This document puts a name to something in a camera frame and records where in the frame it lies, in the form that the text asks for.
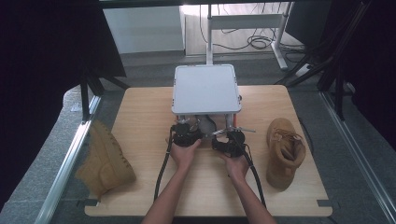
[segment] wooden table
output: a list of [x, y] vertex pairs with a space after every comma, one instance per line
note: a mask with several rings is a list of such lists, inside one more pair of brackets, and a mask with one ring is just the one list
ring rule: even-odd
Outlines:
[[[131, 88], [125, 92], [113, 134], [125, 158], [136, 173], [133, 184], [111, 190], [97, 206], [86, 206], [89, 216], [144, 216], [152, 205], [155, 183], [163, 164], [169, 129], [175, 116], [171, 112], [173, 88]], [[268, 146], [265, 135], [276, 118], [289, 119], [298, 134], [304, 136], [287, 89], [283, 86], [241, 86], [242, 111], [237, 125], [255, 129], [245, 132], [254, 164], [262, 182], [264, 198], [273, 216], [327, 217], [330, 206], [318, 206], [328, 200], [306, 140], [306, 157], [294, 181], [285, 191], [272, 188], [265, 179]], [[245, 212], [231, 184], [218, 152], [205, 140], [196, 151], [194, 165], [185, 182], [176, 216], [181, 217], [243, 217]], [[163, 174], [160, 191], [175, 172], [172, 159]], [[247, 182], [258, 194], [253, 174]]]

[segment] wall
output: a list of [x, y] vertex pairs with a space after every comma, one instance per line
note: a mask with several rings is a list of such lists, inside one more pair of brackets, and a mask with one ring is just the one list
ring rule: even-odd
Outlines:
[[179, 7], [105, 9], [120, 54], [183, 50]]

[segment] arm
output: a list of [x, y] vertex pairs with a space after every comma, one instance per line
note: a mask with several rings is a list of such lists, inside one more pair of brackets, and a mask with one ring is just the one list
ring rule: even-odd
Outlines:
[[276, 223], [245, 179], [248, 172], [248, 162], [245, 157], [229, 158], [224, 154], [220, 154], [220, 157], [226, 162], [228, 174], [247, 214], [248, 222], [250, 224]]
[[171, 157], [177, 165], [177, 170], [163, 189], [163, 192], [161, 192], [160, 196], [158, 196], [157, 200], [148, 210], [142, 223], [157, 224], [172, 222], [183, 189], [184, 180], [189, 173], [194, 159], [194, 151], [200, 144], [201, 140], [197, 140], [190, 147], [172, 145]]

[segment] tan boot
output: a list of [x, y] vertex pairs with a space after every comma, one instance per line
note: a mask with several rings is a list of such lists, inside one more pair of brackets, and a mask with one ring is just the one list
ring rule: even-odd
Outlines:
[[123, 157], [119, 143], [99, 120], [90, 128], [89, 155], [78, 168], [81, 179], [91, 193], [101, 196], [108, 190], [136, 180], [131, 164]]
[[285, 190], [305, 158], [303, 139], [288, 119], [274, 119], [268, 127], [267, 144], [267, 181], [274, 188]]

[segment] white box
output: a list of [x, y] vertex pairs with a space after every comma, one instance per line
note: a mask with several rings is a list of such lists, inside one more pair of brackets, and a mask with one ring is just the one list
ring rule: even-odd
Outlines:
[[176, 68], [172, 102], [175, 115], [236, 114], [241, 108], [232, 65]]

